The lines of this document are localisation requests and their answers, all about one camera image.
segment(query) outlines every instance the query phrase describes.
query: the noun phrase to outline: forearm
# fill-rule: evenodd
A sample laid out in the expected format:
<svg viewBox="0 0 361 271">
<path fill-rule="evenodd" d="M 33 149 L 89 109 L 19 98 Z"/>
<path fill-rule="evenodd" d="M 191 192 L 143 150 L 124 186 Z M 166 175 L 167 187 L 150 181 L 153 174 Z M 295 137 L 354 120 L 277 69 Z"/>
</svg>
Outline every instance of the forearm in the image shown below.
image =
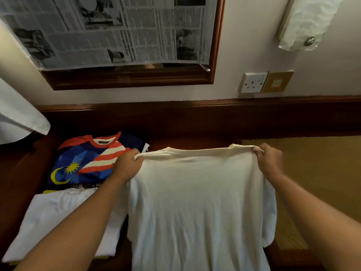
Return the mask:
<svg viewBox="0 0 361 271">
<path fill-rule="evenodd" d="M 20 270 L 87 270 L 126 180 L 109 178 L 18 265 Z"/>
<path fill-rule="evenodd" d="M 286 176 L 270 180 L 309 248 L 329 270 L 361 270 L 361 224 Z"/>
</svg>

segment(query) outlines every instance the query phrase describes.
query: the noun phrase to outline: newspaper photo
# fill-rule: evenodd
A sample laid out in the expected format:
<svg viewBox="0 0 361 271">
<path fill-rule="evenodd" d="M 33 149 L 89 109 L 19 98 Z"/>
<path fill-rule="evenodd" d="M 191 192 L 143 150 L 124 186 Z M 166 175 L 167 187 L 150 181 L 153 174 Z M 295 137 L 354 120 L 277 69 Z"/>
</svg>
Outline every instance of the newspaper photo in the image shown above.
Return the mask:
<svg viewBox="0 0 361 271">
<path fill-rule="evenodd" d="M 217 0 L 0 0 L 0 20 L 39 70 L 208 65 Z"/>
</svg>

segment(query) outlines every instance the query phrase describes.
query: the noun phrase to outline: yellow crescent moon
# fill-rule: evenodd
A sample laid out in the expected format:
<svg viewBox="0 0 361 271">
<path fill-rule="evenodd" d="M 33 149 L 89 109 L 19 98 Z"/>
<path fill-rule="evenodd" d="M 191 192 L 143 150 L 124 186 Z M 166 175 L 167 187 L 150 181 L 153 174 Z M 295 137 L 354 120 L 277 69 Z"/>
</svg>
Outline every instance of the yellow crescent moon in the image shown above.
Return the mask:
<svg viewBox="0 0 361 271">
<path fill-rule="evenodd" d="M 65 182 L 60 182 L 60 181 L 57 181 L 57 180 L 56 180 L 55 174 L 56 174 L 56 172 L 57 172 L 58 170 L 60 170 L 60 169 L 62 169 L 62 168 L 63 168 L 63 167 L 57 168 L 57 169 L 55 169 L 55 170 L 50 174 L 51 181 L 52 181 L 53 183 L 55 183 L 56 185 L 58 185 L 58 184 L 65 184 L 65 183 L 68 183 L 68 182 L 70 181 L 70 179 L 67 180 L 67 181 L 65 181 Z"/>
</svg>

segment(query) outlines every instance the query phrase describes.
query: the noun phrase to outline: wall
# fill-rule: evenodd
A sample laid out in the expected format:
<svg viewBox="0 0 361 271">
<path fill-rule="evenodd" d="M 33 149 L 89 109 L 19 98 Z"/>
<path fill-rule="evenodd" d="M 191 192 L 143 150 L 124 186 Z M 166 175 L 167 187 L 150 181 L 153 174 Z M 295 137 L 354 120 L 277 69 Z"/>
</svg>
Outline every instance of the wall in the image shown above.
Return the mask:
<svg viewBox="0 0 361 271">
<path fill-rule="evenodd" d="M 214 85 L 53 91 L 0 28 L 0 77 L 33 104 L 228 99 L 245 72 L 295 69 L 282 94 L 361 94 L 361 0 L 344 0 L 318 49 L 287 52 L 274 40 L 288 0 L 227 0 Z"/>
</svg>

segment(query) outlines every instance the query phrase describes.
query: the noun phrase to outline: switch plate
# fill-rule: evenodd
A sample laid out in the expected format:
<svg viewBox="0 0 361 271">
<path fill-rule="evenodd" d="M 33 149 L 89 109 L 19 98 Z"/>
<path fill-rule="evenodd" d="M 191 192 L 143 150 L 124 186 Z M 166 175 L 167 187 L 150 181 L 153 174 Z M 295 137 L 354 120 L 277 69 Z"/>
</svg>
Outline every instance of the switch plate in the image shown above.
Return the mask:
<svg viewBox="0 0 361 271">
<path fill-rule="evenodd" d="M 268 72 L 245 73 L 241 83 L 241 93 L 259 93 L 266 82 Z"/>
<path fill-rule="evenodd" d="M 283 92 L 294 73 L 294 71 L 270 72 L 263 87 L 262 93 Z"/>
</svg>

